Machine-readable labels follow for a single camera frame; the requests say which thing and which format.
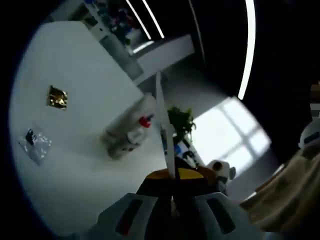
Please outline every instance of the red cap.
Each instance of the red cap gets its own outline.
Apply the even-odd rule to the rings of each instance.
[[[144,116],[140,117],[139,123],[144,128],[149,128],[151,126],[151,123]]]

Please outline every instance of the bottle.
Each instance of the bottle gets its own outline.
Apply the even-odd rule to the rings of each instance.
[[[140,117],[137,126],[108,149],[109,156],[118,160],[138,148],[147,138],[152,117],[153,115]]]

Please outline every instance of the gold wrapper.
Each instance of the gold wrapper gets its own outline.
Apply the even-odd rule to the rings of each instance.
[[[50,86],[47,104],[57,109],[66,110],[68,94],[58,88]]]

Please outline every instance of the white table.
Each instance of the white table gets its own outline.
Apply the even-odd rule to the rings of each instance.
[[[66,111],[46,105],[49,86],[68,92]],[[54,22],[34,36],[10,103],[11,145],[26,194],[58,235],[81,232],[145,176],[166,167],[156,130],[139,149],[111,160],[99,137],[142,93],[80,22]],[[52,146],[41,166],[18,144],[33,124]]]

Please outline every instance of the floor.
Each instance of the floor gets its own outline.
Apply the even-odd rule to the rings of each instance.
[[[140,89],[155,96],[154,80],[146,80]],[[232,200],[246,199],[278,168],[259,123],[237,98],[226,96],[206,79],[194,56],[164,70],[162,88],[168,108],[192,109],[197,126],[192,143],[203,162],[219,159],[236,168],[236,178],[227,187]]]

